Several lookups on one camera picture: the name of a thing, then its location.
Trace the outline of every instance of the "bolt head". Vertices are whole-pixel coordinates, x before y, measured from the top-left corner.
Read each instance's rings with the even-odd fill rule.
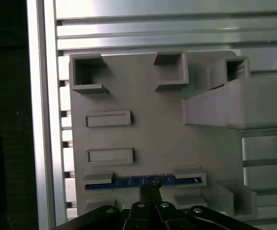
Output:
[[[109,208],[109,209],[107,209],[105,212],[106,212],[106,213],[112,213],[112,212],[114,212],[114,209]]]
[[[162,203],[161,207],[169,207],[169,204],[168,203]]]
[[[197,207],[197,208],[194,209],[194,212],[195,213],[202,213],[202,209]]]

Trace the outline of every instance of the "black mount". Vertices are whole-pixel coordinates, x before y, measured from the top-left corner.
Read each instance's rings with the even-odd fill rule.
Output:
[[[187,213],[177,210],[162,201],[160,187],[160,182],[140,186],[140,202],[131,209],[120,212],[104,205],[54,230],[258,230],[203,206],[194,206]]]

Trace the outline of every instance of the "rectangular slot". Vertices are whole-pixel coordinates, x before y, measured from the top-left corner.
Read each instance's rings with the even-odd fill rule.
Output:
[[[229,56],[208,67],[208,89],[216,89],[235,79],[250,78],[249,58]]]
[[[147,175],[147,176],[128,176],[115,177],[110,183],[85,184],[85,190],[114,189],[114,188],[133,188],[144,184],[152,184],[153,181],[160,181],[162,186],[167,185],[191,185],[199,186],[202,184],[200,177],[177,179],[173,174]]]
[[[130,124],[131,112],[129,110],[90,112],[86,115],[87,127],[124,126]]]
[[[189,83],[186,52],[157,53],[154,65],[159,75],[155,91],[177,90]]]
[[[154,60],[154,65],[174,65],[177,60],[181,57],[180,52],[157,52]]]
[[[74,57],[74,85],[89,85],[92,78],[100,71],[99,68],[105,68],[106,63],[100,54],[84,55]]]
[[[201,181],[197,186],[206,186],[206,173],[200,168],[185,168],[185,169],[174,169],[173,175],[177,179],[185,178],[196,178]]]
[[[227,60],[226,69],[228,81],[245,78],[245,60]]]
[[[121,165],[133,163],[133,149],[88,150],[88,161],[95,166]]]
[[[101,54],[70,56],[69,85],[71,90],[80,94],[107,94],[108,90],[94,81],[97,76],[106,75],[109,75],[109,69]]]

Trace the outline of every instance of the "gray block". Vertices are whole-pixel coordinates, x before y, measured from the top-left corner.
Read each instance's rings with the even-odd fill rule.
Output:
[[[181,89],[189,83],[185,52],[157,52],[154,65],[160,73],[156,91]]]
[[[174,199],[181,209],[188,209],[196,205],[207,207],[207,203],[201,195],[174,196]]]
[[[133,149],[88,150],[88,162],[93,166],[122,165],[133,163]]]
[[[122,126],[131,124],[131,113],[124,111],[89,112],[86,114],[87,127]]]
[[[110,184],[113,178],[114,172],[100,172],[86,174],[83,179],[83,185],[86,184]]]
[[[277,78],[236,79],[184,100],[186,124],[277,128]]]
[[[252,218],[257,214],[256,192],[241,182],[218,184],[217,197],[222,209],[233,218]]]
[[[100,54],[71,55],[69,62],[70,89],[80,94],[107,94],[102,84],[94,84],[93,78],[107,65]]]
[[[223,86],[228,81],[235,79],[249,78],[250,66],[249,58],[242,56],[225,57],[208,67],[209,82],[208,88],[214,89]]]

